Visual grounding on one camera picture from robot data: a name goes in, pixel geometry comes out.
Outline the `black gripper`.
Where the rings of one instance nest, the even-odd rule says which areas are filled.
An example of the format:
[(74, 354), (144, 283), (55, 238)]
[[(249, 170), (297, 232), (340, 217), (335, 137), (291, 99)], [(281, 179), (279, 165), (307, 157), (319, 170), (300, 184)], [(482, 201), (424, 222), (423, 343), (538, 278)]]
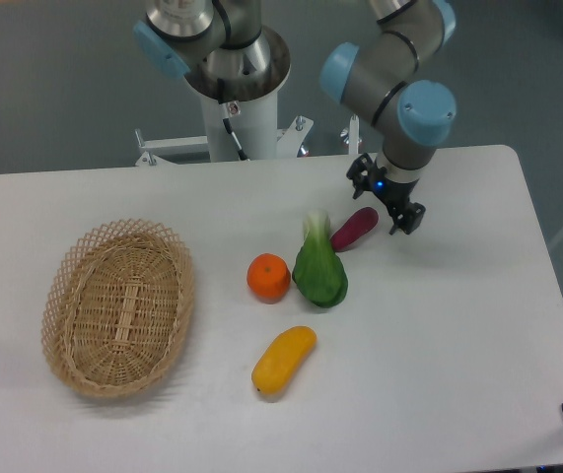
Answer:
[(346, 177), (354, 188), (353, 199), (373, 191), (385, 204), (392, 219), (391, 235), (397, 232), (410, 235), (420, 226), (426, 208), (410, 198), (421, 177), (420, 169), (404, 169), (388, 159), (373, 160), (364, 153), (351, 163)]

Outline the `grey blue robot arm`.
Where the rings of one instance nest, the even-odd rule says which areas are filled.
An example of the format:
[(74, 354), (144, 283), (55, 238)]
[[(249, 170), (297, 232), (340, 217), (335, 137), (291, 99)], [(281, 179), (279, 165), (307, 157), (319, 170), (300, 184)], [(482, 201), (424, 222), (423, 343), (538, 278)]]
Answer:
[[(415, 73), (449, 41), (456, 17), (445, 1), (374, 1), (371, 9), (380, 37), (367, 47), (338, 45), (319, 83), (384, 139), (374, 158), (351, 165), (355, 193), (374, 194), (393, 229), (412, 233), (425, 209), (411, 192), (457, 114), (449, 89)], [(133, 34), (158, 70), (198, 94), (213, 161), (280, 155), (277, 93), (291, 58), (285, 40), (262, 21), (259, 2), (150, 1)]]

